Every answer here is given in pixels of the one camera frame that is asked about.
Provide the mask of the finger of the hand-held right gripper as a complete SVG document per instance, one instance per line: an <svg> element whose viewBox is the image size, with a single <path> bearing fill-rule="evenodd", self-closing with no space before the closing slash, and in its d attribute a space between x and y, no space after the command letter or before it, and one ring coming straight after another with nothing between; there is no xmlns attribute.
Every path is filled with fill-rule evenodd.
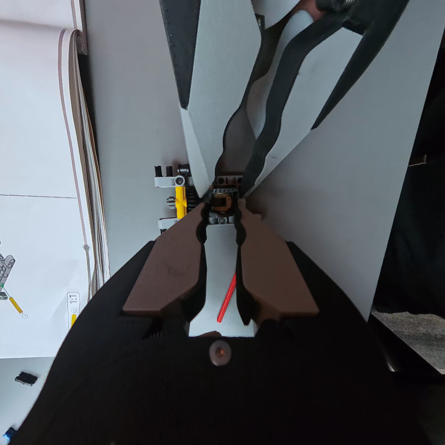
<svg viewBox="0 0 445 445"><path fill-rule="evenodd" d="M286 47L266 102L263 129L243 175L243 197L312 130L362 37L340 26L304 56L292 53L297 49L297 38Z"/></svg>
<svg viewBox="0 0 445 445"><path fill-rule="evenodd" d="M180 109L199 197L214 181L227 124L241 105L260 45L251 1L201 1L189 103Z"/></svg>

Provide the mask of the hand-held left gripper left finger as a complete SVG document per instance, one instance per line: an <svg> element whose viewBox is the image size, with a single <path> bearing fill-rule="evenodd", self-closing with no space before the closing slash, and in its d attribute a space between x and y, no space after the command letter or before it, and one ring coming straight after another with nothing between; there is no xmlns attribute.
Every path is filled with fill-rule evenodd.
<svg viewBox="0 0 445 445"><path fill-rule="evenodd" d="M129 315L191 322L206 300L208 204L160 235L124 306Z"/></svg>

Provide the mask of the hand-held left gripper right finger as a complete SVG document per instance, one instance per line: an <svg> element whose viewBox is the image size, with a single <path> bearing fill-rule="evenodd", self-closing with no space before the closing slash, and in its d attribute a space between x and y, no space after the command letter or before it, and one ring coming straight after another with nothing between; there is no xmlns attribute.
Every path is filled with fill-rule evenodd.
<svg viewBox="0 0 445 445"><path fill-rule="evenodd" d="M245 325L319 314L287 242L247 208L236 210L236 242L236 302Z"/></svg>

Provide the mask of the grey lego frame assembly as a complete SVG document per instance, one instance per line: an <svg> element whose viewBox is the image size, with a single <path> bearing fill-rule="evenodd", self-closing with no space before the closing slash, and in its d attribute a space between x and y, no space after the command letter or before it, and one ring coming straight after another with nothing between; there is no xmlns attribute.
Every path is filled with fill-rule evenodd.
<svg viewBox="0 0 445 445"><path fill-rule="evenodd" d="M179 220L184 218L199 204L206 202L206 193L204 194L204 197L199 197L197 193L189 164L179 164L176 173L174 173L173 167L168 165L165 167L165 175L162 173L162 167L160 165L155 166L154 185L157 188L173 190L174 195L169 196L166 199L166 206L175 212L175 216L172 218L161 218L158 220L158 227L161 234L170 229ZM210 188L236 186L238 188L239 198L242 179L243 176L237 174L218 175L215 177ZM208 224L213 226L234 225L235 212L232 216L220 217L210 212L209 208Z"/></svg>

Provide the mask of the grey lego differential housing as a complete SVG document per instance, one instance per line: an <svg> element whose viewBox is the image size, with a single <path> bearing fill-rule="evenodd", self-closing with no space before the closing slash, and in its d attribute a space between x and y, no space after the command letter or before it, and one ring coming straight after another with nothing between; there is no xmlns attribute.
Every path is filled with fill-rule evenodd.
<svg viewBox="0 0 445 445"><path fill-rule="evenodd" d="M213 211L212 205L211 205L211 199L212 196L214 194L217 193L228 193L231 195L232 197L232 207L231 210L229 212L226 213L216 213ZM235 212L235 208L237 206L237 200L238 200L238 188L236 186L228 186L228 187L211 187L209 188L209 190L206 192L205 195L205 200L206 202L208 202L209 206L210 206L210 212L216 214L217 216L220 217L229 217L232 216Z"/></svg>

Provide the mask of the red lego axle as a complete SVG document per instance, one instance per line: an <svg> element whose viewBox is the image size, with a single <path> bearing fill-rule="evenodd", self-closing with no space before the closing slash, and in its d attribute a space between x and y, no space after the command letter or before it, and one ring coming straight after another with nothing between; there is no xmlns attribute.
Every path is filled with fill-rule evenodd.
<svg viewBox="0 0 445 445"><path fill-rule="evenodd" d="M230 285L228 287L228 290L226 292L225 298L223 300L223 303L220 307L220 311L218 313L217 319L216 319L217 323L219 323L219 324L222 322L222 320L225 316L226 310L229 306L229 303L231 302L231 297L236 289L236 281L237 281L237 274L234 273L234 275L231 279Z"/></svg>

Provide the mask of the lego instruction booklet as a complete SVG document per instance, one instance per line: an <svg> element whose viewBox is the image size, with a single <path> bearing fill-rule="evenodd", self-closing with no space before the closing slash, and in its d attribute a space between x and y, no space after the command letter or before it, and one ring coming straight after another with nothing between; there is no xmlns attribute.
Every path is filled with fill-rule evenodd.
<svg viewBox="0 0 445 445"><path fill-rule="evenodd" d="M84 1L1 1L1 359L54 357L110 277Z"/></svg>

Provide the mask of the person's right hand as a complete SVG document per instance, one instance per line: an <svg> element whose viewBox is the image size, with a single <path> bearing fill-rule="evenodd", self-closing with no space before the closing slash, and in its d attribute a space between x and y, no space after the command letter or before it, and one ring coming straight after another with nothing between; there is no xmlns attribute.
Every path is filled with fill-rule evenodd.
<svg viewBox="0 0 445 445"><path fill-rule="evenodd" d="M325 11L321 11L317 7L315 0L301 0L299 2L299 7L300 7L300 10L306 11L311 16L313 21L320 20L326 14Z"/></svg>

